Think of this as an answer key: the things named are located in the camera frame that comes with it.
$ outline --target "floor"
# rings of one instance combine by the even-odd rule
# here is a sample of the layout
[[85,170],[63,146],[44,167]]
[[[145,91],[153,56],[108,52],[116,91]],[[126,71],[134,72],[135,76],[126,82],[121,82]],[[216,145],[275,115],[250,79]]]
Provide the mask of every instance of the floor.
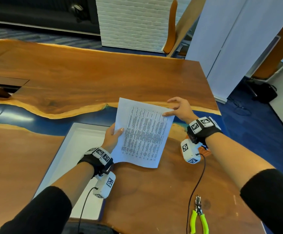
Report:
[[[63,44],[103,51],[163,56],[160,53],[102,47],[99,39],[87,39],[83,36],[40,33],[31,29],[15,30],[0,26],[0,39],[5,38]],[[218,103],[226,127],[232,139],[283,172],[283,125],[269,105],[253,101],[251,98],[252,96],[247,88],[239,85],[232,92],[230,100],[226,104]],[[234,103],[248,110],[237,108]]]

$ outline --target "sheet of paper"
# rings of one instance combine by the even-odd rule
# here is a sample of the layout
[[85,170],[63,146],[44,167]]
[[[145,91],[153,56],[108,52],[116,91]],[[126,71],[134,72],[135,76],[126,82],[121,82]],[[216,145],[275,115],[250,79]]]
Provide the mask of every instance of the sheet of paper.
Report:
[[120,98],[115,130],[124,133],[112,152],[114,163],[130,162],[157,168],[174,116],[163,117],[171,109]]

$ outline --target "white tray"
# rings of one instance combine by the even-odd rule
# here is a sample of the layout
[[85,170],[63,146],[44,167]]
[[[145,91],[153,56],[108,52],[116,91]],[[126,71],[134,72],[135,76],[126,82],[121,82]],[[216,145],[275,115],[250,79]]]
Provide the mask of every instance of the white tray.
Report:
[[[92,147],[101,146],[107,129],[108,127],[106,126],[73,123],[34,197],[72,169],[87,150]],[[95,186],[96,182],[97,179],[93,178],[88,183],[72,209],[70,217],[80,218],[85,198],[89,190]],[[82,219],[98,220],[102,203],[103,199],[90,194],[85,204]]]

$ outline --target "wristband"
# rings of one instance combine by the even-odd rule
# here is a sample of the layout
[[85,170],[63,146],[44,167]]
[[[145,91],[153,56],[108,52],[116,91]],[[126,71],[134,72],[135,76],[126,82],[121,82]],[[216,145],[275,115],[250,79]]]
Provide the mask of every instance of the wristband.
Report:
[[96,175],[101,176],[103,173],[108,174],[108,169],[113,164],[113,159],[107,150],[101,147],[95,147],[85,152],[84,156],[77,164],[81,162],[88,162],[93,166],[94,177]]
[[206,146],[206,138],[216,132],[222,133],[218,124],[211,117],[198,118],[187,127],[190,140],[194,144],[201,142],[204,146]]

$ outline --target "pliers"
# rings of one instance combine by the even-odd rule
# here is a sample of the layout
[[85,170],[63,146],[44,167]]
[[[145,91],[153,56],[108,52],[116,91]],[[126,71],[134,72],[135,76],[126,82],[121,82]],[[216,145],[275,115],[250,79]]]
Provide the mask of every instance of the pliers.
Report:
[[203,227],[203,234],[209,234],[209,227],[208,223],[206,222],[206,217],[202,213],[201,209],[201,197],[199,195],[196,195],[196,200],[195,200],[195,210],[192,211],[192,215],[190,218],[190,234],[196,233],[196,218],[197,215],[199,215],[200,220],[202,222],[202,227]]

